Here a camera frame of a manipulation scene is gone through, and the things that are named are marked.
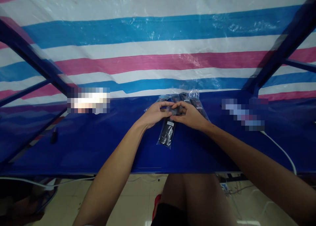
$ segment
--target white cable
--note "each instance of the white cable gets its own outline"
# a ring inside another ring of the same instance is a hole
[[[265,133],[264,131],[260,131],[262,134],[264,134],[265,136],[267,136],[270,140],[272,140],[272,142],[277,146],[277,147],[279,147],[280,148],[280,150],[282,150],[283,151],[283,153],[287,156],[287,158],[289,159],[289,161],[291,162],[291,165],[292,165],[292,168],[293,168],[293,172],[294,172],[294,174],[295,175],[297,175],[296,174],[296,167],[295,167],[295,165],[294,165],[294,163],[293,163],[293,161],[291,160],[291,158],[289,157],[289,155],[285,152],[285,150],[284,149],[282,149],[282,147],[281,146],[279,146],[270,136],[268,136],[267,135],[267,133]]]
[[[15,177],[0,177],[0,179],[7,179],[7,180],[14,180],[14,181],[22,181],[22,182],[27,182],[27,183],[31,183],[31,184],[34,184],[34,185],[38,185],[40,187],[58,187],[60,185],[64,185],[64,184],[67,184],[67,183],[71,183],[71,182],[75,182],[75,181],[81,181],[81,180],[91,180],[91,179],[94,179],[95,177],[90,177],[90,178],[80,178],[80,179],[74,179],[74,180],[71,180],[71,181],[67,181],[67,182],[63,182],[63,183],[60,183],[60,184],[56,184],[56,185],[45,185],[45,184],[41,184],[41,183],[37,183],[37,182],[34,182],[34,181],[31,181],[31,180],[28,180],[28,179],[24,179],[24,178],[15,178]],[[157,181],[158,179],[160,178],[167,178],[167,176],[159,176],[158,178],[154,179],[154,180],[147,180],[147,179],[144,179],[143,177],[139,177],[139,178],[136,178],[134,180],[129,180],[128,182],[134,182],[138,179],[142,179],[144,181],[147,181],[147,182],[154,182],[154,181]]]
[[[60,184],[56,184],[56,185],[45,185],[45,184],[37,183],[37,182],[31,181],[31,180],[28,180],[28,179],[15,178],[15,177],[0,177],[0,179],[22,181],[22,182],[27,182],[27,183],[31,183],[31,184],[34,184],[34,185],[38,185],[38,186],[40,186],[40,187],[58,187],[58,186],[60,186],[60,185],[67,184],[67,183],[70,183],[70,182],[81,181],[81,180],[91,180],[91,179],[94,179],[94,177],[74,179],[74,180],[67,181],[67,182],[60,183]]]

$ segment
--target white stripe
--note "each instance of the white stripe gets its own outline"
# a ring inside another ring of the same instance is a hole
[[[275,85],[275,86],[261,88],[259,90],[259,95],[276,94],[276,93],[283,93],[283,92],[295,92],[295,91],[314,91],[314,90],[316,90],[316,82],[292,83],[292,84]]]
[[[293,66],[281,66],[272,76],[292,74],[292,73],[304,73],[304,72],[308,72],[308,71],[299,69]]]
[[[200,68],[200,69],[189,69],[189,70],[139,70],[130,71],[120,74],[109,75],[103,72],[79,74],[67,76],[68,84],[75,83],[77,85],[88,84],[102,81],[115,81],[118,84],[132,82],[144,79],[177,79],[177,80],[192,80],[202,78],[217,78],[217,77],[231,77],[231,78],[249,78],[260,72],[261,68]],[[280,67],[273,76],[284,75],[291,73],[307,72],[302,69],[298,69],[291,66]],[[23,81],[14,82],[0,82],[0,91],[13,90],[19,91],[35,85],[44,78],[42,76],[35,76],[28,78]]]
[[[12,81],[12,82],[7,82],[7,81],[1,81],[0,82],[0,91],[4,90],[13,90],[13,91],[19,91],[19,90],[24,90],[28,87],[31,87],[33,85],[36,85],[39,82],[44,81],[45,78],[43,76],[33,76],[31,78],[22,80],[22,81]]]
[[[41,51],[41,55],[44,58],[57,62],[79,58],[105,59],[138,55],[270,51],[277,49],[284,38],[284,35],[268,35],[196,40],[130,42],[88,46],[64,46],[43,49]],[[311,48],[315,46],[316,33],[312,33],[299,48]],[[37,53],[40,51],[38,46],[33,44],[32,47]],[[0,67],[23,61],[23,59],[10,48],[1,49],[0,57],[3,58],[0,60]]]
[[[217,92],[217,91],[229,91],[229,90],[238,90],[238,89],[202,89],[199,92]],[[138,97],[138,96],[153,96],[161,94],[172,94],[172,93],[181,93],[181,92],[190,92],[189,90],[184,89],[152,89],[152,90],[143,90],[135,93],[126,94],[124,91],[115,91],[111,92],[111,98],[125,98],[125,97]]]
[[[306,0],[14,0],[2,9],[20,26],[55,20],[217,14],[301,5]]]
[[[35,145],[38,141],[39,141],[39,140],[32,140],[32,141],[30,142],[30,145],[33,146],[33,145]]]
[[[154,79],[194,80],[202,78],[249,78],[259,73],[261,68],[200,68],[190,70],[138,70],[109,75],[103,72],[71,75],[68,78],[75,84],[88,84],[102,81],[115,81],[118,84]]]

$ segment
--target person's right hand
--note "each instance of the person's right hand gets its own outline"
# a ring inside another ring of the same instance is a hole
[[[192,104],[180,101],[175,103],[172,108],[175,109],[180,106],[184,108],[181,111],[185,113],[185,116],[171,116],[170,118],[173,121],[181,122],[199,131],[203,131],[203,129],[210,124]]]

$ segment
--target blue tabletop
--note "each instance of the blue tabletop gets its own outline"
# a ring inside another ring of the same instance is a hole
[[[224,115],[222,98],[249,99],[245,90],[201,93],[201,102],[212,123],[268,155],[289,170],[284,153],[258,131],[245,131],[238,121]],[[4,175],[56,175],[97,173],[128,129],[157,96],[111,100],[110,113],[69,114],[58,124],[59,138],[50,144],[51,133],[9,166]],[[316,171],[316,128],[291,122],[280,112],[269,109],[266,133],[292,158],[297,172]],[[157,145],[162,121],[147,130],[140,143],[132,172],[212,173],[239,171],[234,162],[203,133],[181,123],[175,129],[171,149]]]

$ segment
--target clear plastic bag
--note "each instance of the clear plastic bag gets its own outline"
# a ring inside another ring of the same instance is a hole
[[[171,101],[174,103],[179,102],[180,96],[178,94],[172,94]],[[168,106],[167,111],[172,112],[172,115],[180,114],[179,108],[172,109],[170,106]],[[171,142],[173,139],[175,127],[176,122],[171,120],[170,117],[165,118],[157,144],[163,144],[171,149]]]
[[[167,95],[167,94],[160,95],[159,98],[157,99],[157,101],[156,101],[155,103],[167,101],[167,100],[170,99],[170,98],[171,98],[171,96],[170,96],[170,95]]]
[[[205,117],[206,120],[211,122],[206,114],[206,111],[205,111],[201,101],[200,101],[200,94],[199,94],[198,90],[196,90],[196,89],[191,90],[189,93],[189,98],[190,98],[192,105],[199,111],[199,113],[202,114],[202,116]]]
[[[188,104],[192,104],[191,101],[190,101],[190,97],[189,97],[187,92],[180,93],[180,98],[181,98],[181,101],[186,102]]]

